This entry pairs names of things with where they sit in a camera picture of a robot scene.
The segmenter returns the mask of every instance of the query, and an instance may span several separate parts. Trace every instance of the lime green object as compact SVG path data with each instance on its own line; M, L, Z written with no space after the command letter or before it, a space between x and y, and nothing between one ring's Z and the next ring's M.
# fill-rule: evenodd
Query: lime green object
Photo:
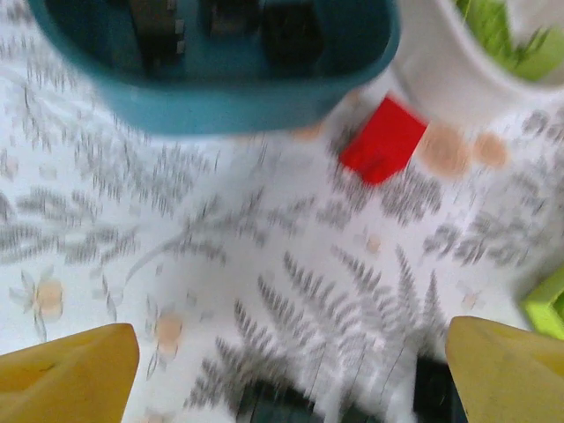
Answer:
M537 332L564 340L564 267L537 286L522 306Z
M474 37L503 69L516 77L538 81L564 61L564 32L537 30L526 43L514 43L504 2L455 0Z

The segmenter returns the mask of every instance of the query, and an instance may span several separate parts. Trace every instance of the white plastic container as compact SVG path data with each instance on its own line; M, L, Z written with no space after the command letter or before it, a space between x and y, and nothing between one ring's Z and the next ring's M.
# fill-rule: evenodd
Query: white plastic container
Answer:
M564 27L563 0L504 0L513 33ZM455 125L482 125L518 109L564 101L564 67L530 83L498 66L474 39L453 0L398 0L403 33L398 76L423 112Z

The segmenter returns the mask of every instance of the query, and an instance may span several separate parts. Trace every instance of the red toy block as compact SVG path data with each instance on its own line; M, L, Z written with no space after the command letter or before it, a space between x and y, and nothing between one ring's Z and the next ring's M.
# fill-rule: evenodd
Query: red toy block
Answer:
M386 96L339 161L377 185L407 166L426 129L427 123Z

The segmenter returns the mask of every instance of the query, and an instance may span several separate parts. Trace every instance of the teal plastic bin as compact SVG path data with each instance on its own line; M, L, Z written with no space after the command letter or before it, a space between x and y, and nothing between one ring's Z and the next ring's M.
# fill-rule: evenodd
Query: teal plastic bin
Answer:
M377 77L399 43L394 0L317 0L325 50L308 71L270 66L259 37L209 40L197 0L179 0L186 53L147 77L120 0L28 0L41 30L123 120L152 133L247 133L307 127L351 89Z

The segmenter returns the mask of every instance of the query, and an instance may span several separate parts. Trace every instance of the floral tablecloth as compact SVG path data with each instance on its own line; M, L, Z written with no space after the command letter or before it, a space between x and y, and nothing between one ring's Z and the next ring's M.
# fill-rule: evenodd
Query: floral tablecloth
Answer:
M233 421L254 377L414 421L450 317L527 327L560 264L564 109L433 126L367 188L336 154L387 91L392 70L308 130L149 138L0 0L0 353L129 322L125 422Z

